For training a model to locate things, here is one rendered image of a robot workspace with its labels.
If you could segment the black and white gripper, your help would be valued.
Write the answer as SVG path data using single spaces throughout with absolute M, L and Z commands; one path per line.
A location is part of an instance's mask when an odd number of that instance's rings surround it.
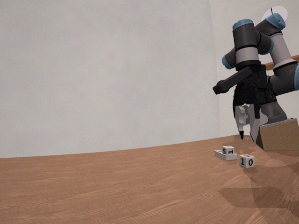
M 240 138 L 243 140 L 243 126 L 249 124 L 250 135 L 255 142 L 259 127 L 268 122 L 268 117 L 261 112 L 261 104 L 274 101 L 273 85 L 267 82 L 266 66 L 261 61 L 239 62 L 235 65 L 235 70 L 240 71 L 246 67 L 250 68 L 252 74 L 235 86 L 233 112 Z

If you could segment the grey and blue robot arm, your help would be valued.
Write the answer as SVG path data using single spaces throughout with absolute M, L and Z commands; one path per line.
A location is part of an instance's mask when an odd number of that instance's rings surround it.
M 282 37 L 285 21 L 274 13 L 254 27 L 251 19 L 242 19 L 233 25 L 235 47 L 222 57 L 227 69 L 233 69 L 242 61 L 259 60 L 260 55 L 270 53 L 274 63 L 274 75 L 267 75 L 267 82 L 273 84 L 274 101 L 261 104 L 262 114 L 268 117 L 266 124 L 287 119 L 286 113 L 277 102 L 276 96 L 299 90 L 299 64 L 293 60 Z M 246 67 L 225 80 L 220 80 L 213 91 L 216 95 L 226 93 L 230 88 L 252 74 Z

